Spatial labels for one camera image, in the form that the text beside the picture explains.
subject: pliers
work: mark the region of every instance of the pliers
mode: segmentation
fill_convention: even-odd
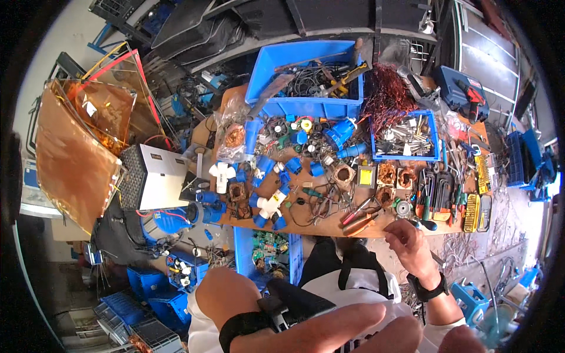
[[[343,229],[344,235],[346,237],[355,237],[365,229],[369,228],[371,225],[375,225],[375,219],[385,212],[382,208],[374,213],[367,213],[365,217],[356,219],[354,222],[346,225]]]

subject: plastic bag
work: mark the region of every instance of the plastic bag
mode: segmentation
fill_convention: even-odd
[[[460,132],[467,131],[467,124],[462,122],[457,113],[450,110],[443,100],[440,99],[440,110],[434,110],[434,114],[442,138],[452,140],[459,138]]]
[[[229,164],[245,161],[245,120],[250,107],[243,96],[234,94],[225,105],[224,113],[214,112],[217,160]]]

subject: power drill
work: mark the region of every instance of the power drill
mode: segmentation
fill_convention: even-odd
[[[479,106],[483,106],[486,104],[485,99],[481,95],[479,91],[477,91],[474,87],[466,85],[465,82],[461,80],[457,80],[457,87],[461,88],[463,93],[467,96],[467,100],[471,103],[471,107],[469,108],[469,123],[474,124],[477,122],[477,115],[479,114]]]

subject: yellow wire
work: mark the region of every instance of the yellow wire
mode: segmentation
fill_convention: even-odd
[[[92,66],[92,68],[90,70],[87,71],[87,73],[85,73],[82,76],[82,80],[86,79],[88,76],[90,76],[90,74],[98,67],[98,65],[100,65],[100,63],[102,63],[104,60],[106,60],[108,58],[108,56],[112,55],[113,53],[115,53],[116,51],[118,51],[118,49],[120,49],[121,47],[123,47],[127,42],[123,41],[122,43],[118,44],[117,46],[115,46],[112,50],[110,50],[110,52],[106,55],[104,55],[104,57],[102,59],[100,59],[99,62],[97,62],[94,66]]]

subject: black cable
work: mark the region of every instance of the black cable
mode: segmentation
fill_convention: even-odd
[[[422,322],[423,322],[424,325],[425,325],[424,302],[422,302],[421,307],[420,307],[420,310],[421,310],[421,315],[422,315]]]

